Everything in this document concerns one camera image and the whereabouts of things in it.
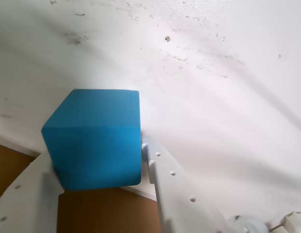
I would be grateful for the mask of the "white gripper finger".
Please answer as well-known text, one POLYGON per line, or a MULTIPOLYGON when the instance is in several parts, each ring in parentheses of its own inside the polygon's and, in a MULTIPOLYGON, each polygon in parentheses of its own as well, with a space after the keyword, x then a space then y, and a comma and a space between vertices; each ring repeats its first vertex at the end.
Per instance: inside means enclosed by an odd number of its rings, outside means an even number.
POLYGON ((236 229, 198 192, 184 169, 163 147, 142 144, 154 184, 164 233, 234 233, 236 229))
POLYGON ((64 189, 48 152, 39 155, 0 197, 0 233, 55 233, 64 189))

